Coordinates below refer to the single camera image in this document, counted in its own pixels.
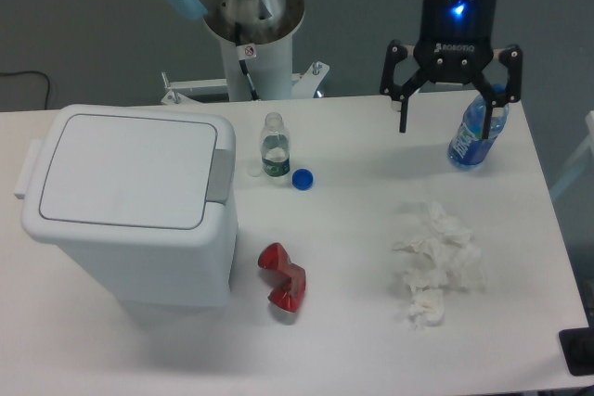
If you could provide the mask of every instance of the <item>blue bottle cap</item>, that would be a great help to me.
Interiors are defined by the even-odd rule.
[[[314,175],[307,169],[298,169],[293,173],[293,185],[296,189],[307,190],[314,183]]]

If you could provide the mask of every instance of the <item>gray wall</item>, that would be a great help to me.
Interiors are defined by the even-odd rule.
[[[331,96],[376,94],[385,46],[418,37],[421,0],[305,1],[294,68],[330,64]],[[157,104],[163,70],[171,81],[223,77],[203,25],[176,16],[164,0],[0,0],[0,15],[0,71],[48,73],[54,109]],[[587,135],[584,117],[594,109],[593,23],[592,0],[498,0],[493,43],[524,50],[523,105],[550,184]],[[397,79],[413,69],[405,65]],[[503,79],[502,70],[488,73]],[[33,77],[0,78],[0,110],[40,108],[44,89]],[[578,281],[594,277],[593,171],[556,203]]]

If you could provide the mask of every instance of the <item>robotiq logo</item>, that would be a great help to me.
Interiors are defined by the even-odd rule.
[[[468,51],[469,53],[474,53],[474,45],[453,45],[453,44],[435,44],[434,53],[438,53],[440,51]]]

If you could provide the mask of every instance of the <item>robotic arm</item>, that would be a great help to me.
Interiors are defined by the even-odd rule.
[[[292,35],[303,0],[168,2],[188,19],[204,18],[219,40],[231,101],[291,97]]]
[[[486,101],[482,138],[489,135],[493,108],[518,102],[523,53],[519,46],[493,50],[491,33],[497,0],[423,0],[420,38],[413,46],[388,45],[380,93],[400,110],[400,132],[407,130],[408,99],[425,83],[472,83]],[[396,65],[412,53],[420,68],[403,85],[393,81]],[[505,91],[496,93],[483,70],[497,59],[508,69]]]

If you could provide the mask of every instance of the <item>blue led light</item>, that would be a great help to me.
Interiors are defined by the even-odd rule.
[[[460,4],[460,5],[456,6],[454,8],[454,14],[456,14],[456,16],[461,16],[462,13],[464,12],[465,7],[466,7],[466,5],[464,5],[464,4]]]

